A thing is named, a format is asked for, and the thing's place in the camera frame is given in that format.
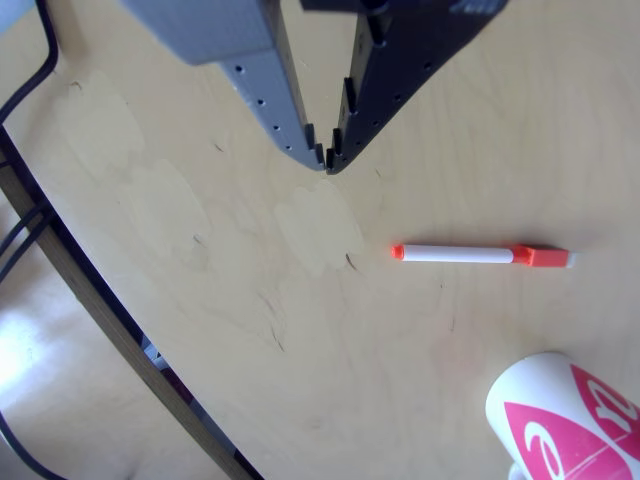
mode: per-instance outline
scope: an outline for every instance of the black cable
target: black cable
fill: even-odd
[[[37,215],[41,209],[41,205],[38,204],[36,207],[32,208],[27,215],[33,213],[33,216]],[[36,239],[40,236],[44,229],[47,228],[51,220],[53,220],[56,216],[56,212],[51,210],[49,213],[45,215],[45,217],[38,223],[35,228],[29,233],[27,239],[18,247],[18,249],[9,257],[9,260],[0,268],[0,284],[9,274],[13,266],[20,260],[20,257],[24,255],[24,253],[29,249],[29,247],[36,241]],[[40,475],[42,478],[46,480],[65,480],[64,477],[53,473],[51,470],[44,467],[40,462],[38,462],[35,458],[31,456],[29,451],[22,446],[18,438],[13,434],[9,424],[2,416],[2,412],[0,411],[0,434],[4,437],[5,441],[9,445],[9,447],[14,451],[14,453],[20,457],[20,459],[33,470],[35,473]]]
[[[42,66],[34,73],[29,80],[27,80],[18,90],[15,91],[9,100],[0,108],[0,125],[4,123],[9,114],[13,111],[18,104],[31,93],[42,81],[49,76],[58,63],[58,42],[56,41],[56,34],[53,31],[53,25],[51,24],[51,18],[47,12],[47,4],[45,0],[36,0],[36,7],[40,14],[40,20],[44,28],[44,34],[47,37],[47,44],[49,45],[49,54],[45,59]]]
[[[13,254],[9,257],[9,260],[7,260],[5,264],[2,265],[2,267],[0,267],[0,284],[5,279],[5,277],[9,275],[9,272],[11,271],[13,266],[18,263],[20,257],[22,257],[22,255],[24,255],[24,253],[29,249],[33,242],[36,241],[36,239],[40,236],[44,229],[47,228],[47,225],[51,223],[51,220],[53,220],[55,216],[56,212],[53,210],[47,213],[45,217],[40,221],[40,223],[38,223],[38,225],[36,225],[33,230],[31,230],[31,233],[29,233],[29,236],[26,238],[26,240],[20,244],[15,252],[13,252]]]
[[[18,234],[22,231],[24,227],[29,225],[29,222],[34,219],[34,217],[44,209],[44,207],[48,206],[49,202],[47,200],[42,200],[38,205],[33,207],[31,210],[27,212],[27,214],[20,219],[18,223],[16,223],[15,227],[11,229],[11,231],[4,237],[2,243],[0,243],[0,257],[4,255],[4,252],[7,251],[11,242],[13,242]]]
[[[47,480],[66,480],[64,477],[60,475],[56,475],[51,470],[43,467],[35,458],[31,456],[31,454],[27,451],[26,448],[22,446],[20,441],[13,434],[6,420],[2,416],[2,412],[0,412],[0,433],[7,441],[11,449],[18,455],[27,466],[40,475],[42,478],[46,478]]]
[[[47,38],[47,45],[49,46],[49,54],[45,59],[42,66],[38,69],[36,73],[34,73],[29,80],[27,80],[18,90],[15,91],[11,97],[5,102],[4,105],[0,108],[0,125],[4,123],[7,117],[11,114],[14,108],[18,106],[18,104],[24,100],[24,98],[29,95],[42,81],[53,72],[56,64],[58,63],[58,42],[56,41],[56,34],[53,31],[53,25],[51,23],[51,18],[49,18],[49,13],[47,12],[47,5],[45,0],[35,0],[36,7],[38,9],[38,14],[40,15],[40,20],[42,21],[42,27],[44,28],[44,34]],[[0,163],[0,168],[9,165],[9,162]],[[33,209],[31,209],[25,217],[18,222],[18,224],[9,232],[7,238],[0,245],[0,255],[4,253],[9,244],[18,233],[26,226],[42,209],[46,206],[48,202],[40,202]],[[44,231],[44,229],[51,223],[56,216],[55,211],[50,211],[45,215],[45,217],[34,227],[34,229],[29,233],[29,236],[26,240],[18,247],[18,249],[9,257],[9,260],[0,268],[0,283],[5,279],[5,277],[9,274],[13,266],[20,260],[20,257],[27,251],[27,249],[36,241],[36,239],[40,236],[40,234]],[[22,446],[20,441],[16,438],[16,436],[9,428],[9,424],[7,424],[6,420],[2,416],[2,412],[0,411],[0,433],[6,440],[7,444],[11,449],[20,457],[20,459],[35,473],[45,478],[46,480],[65,480],[64,477],[60,475],[56,475],[51,470],[44,467],[40,462],[38,462],[35,458],[31,456],[31,454],[27,451],[26,448]]]

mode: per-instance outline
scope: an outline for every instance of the white paper cup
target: white paper cup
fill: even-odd
[[[529,480],[640,480],[640,409],[565,355],[512,365],[485,408]]]

